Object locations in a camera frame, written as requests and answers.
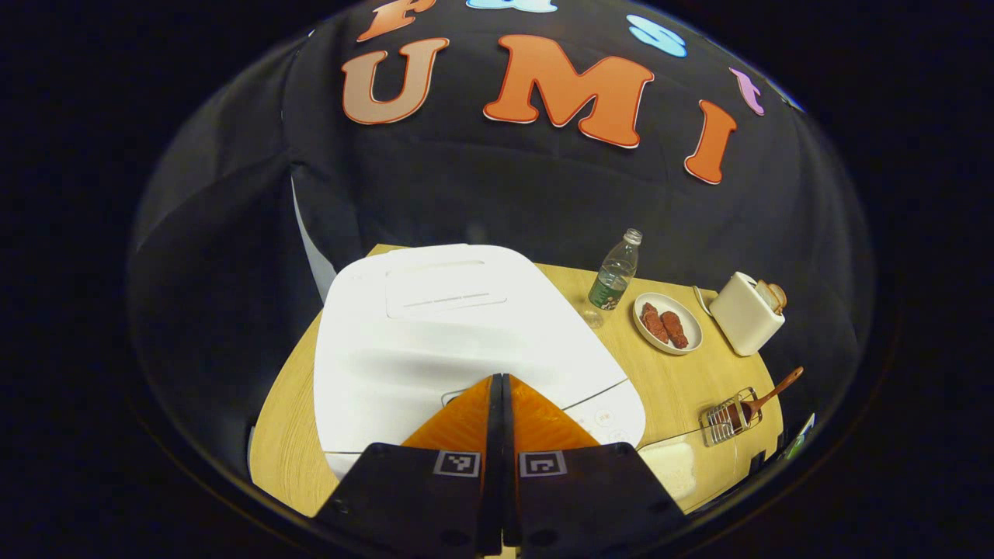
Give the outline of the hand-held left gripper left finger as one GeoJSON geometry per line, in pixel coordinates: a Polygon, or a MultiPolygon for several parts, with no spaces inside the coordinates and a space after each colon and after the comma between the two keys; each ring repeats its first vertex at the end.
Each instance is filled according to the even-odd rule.
{"type": "Polygon", "coordinates": [[[486,377],[416,429],[370,443],[315,519],[376,556],[502,549],[504,377],[486,377]]]}

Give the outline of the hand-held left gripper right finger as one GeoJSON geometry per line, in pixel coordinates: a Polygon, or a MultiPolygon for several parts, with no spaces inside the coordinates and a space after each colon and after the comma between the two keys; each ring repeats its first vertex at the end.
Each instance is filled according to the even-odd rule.
{"type": "Polygon", "coordinates": [[[502,376],[502,543],[519,554],[646,554],[688,517],[631,443],[597,443],[502,376]]]}

